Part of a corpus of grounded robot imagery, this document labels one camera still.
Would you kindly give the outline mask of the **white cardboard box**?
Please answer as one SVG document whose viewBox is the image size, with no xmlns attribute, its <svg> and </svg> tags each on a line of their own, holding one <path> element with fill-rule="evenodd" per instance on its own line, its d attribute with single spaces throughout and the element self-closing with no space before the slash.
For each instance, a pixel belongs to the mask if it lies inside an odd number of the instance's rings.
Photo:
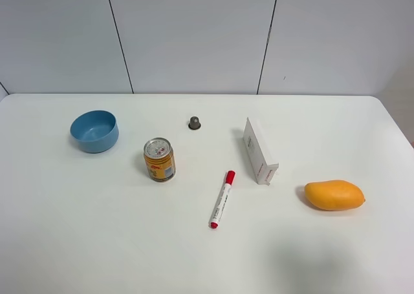
<svg viewBox="0 0 414 294">
<path fill-rule="evenodd" d="M 276 171 L 279 169 L 279 162 L 273 157 L 261 125 L 257 120 L 253 118 L 246 119 L 243 141 L 257 184 L 270 185 Z"/>
</svg>

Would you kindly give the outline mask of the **small grey capsule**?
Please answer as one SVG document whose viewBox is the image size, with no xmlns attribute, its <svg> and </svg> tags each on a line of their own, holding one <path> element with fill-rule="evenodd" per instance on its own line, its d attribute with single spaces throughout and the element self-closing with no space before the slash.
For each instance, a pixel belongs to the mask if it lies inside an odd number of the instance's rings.
<svg viewBox="0 0 414 294">
<path fill-rule="evenodd" d="M 197 116 L 192 116 L 189 120 L 188 127 L 191 130 L 198 130 L 201 128 L 200 119 Z"/>
</svg>

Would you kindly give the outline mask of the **red white marker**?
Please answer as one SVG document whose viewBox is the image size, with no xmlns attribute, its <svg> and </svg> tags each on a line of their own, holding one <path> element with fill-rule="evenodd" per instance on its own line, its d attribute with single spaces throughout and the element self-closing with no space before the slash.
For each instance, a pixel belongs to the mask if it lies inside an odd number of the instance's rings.
<svg viewBox="0 0 414 294">
<path fill-rule="evenodd" d="M 230 195 L 234 178 L 235 171 L 228 171 L 226 174 L 226 178 L 224 179 L 223 187 L 220 190 L 219 196 L 217 197 L 217 201 L 215 203 L 212 216 L 210 218 L 209 227 L 211 229 L 217 229 L 219 227 L 221 218 L 223 217 L 224 208 Z"/>
</svg>

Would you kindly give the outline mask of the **yellow drink can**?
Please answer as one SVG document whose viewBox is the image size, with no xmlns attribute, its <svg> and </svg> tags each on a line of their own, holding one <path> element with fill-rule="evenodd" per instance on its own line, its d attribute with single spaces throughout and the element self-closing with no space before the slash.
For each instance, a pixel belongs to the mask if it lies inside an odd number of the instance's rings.
<svg viewBox="0 0 414 294">
<path fill-rule="evenodd" d="M 153 138 L 144 146 L 149 177 L 156 182 L 172 179 L 176 173 L 173 147 L 165 138 Z"/>
</svg>

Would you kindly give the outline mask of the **blue bowl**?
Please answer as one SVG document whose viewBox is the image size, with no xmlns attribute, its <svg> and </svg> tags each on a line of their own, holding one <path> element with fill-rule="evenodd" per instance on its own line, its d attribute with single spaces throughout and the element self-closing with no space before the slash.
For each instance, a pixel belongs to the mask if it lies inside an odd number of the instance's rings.
<svg viewBox="0 0 414 294">
<path fill-rule="evenodd" d="M 118 141 L 116 117 L 106 110 L 86 112 L 73 121 L 70 135 L 75 146 L 83 152 L 105 152 Z"/>
</svg>

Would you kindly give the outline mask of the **yellow mango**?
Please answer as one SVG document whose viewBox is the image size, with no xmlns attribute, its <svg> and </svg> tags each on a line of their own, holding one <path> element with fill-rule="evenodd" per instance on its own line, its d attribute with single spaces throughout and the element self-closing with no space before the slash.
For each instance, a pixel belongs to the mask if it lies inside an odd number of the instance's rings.
<svg viewBox="0 0 414 294">
<path fill-rule="evenodd" d="M 362 190 L 344 180 L 311 182 L 304 187 L 306 199 L 324 211 L 356 209 L 365 203 Z"/>
</svg>

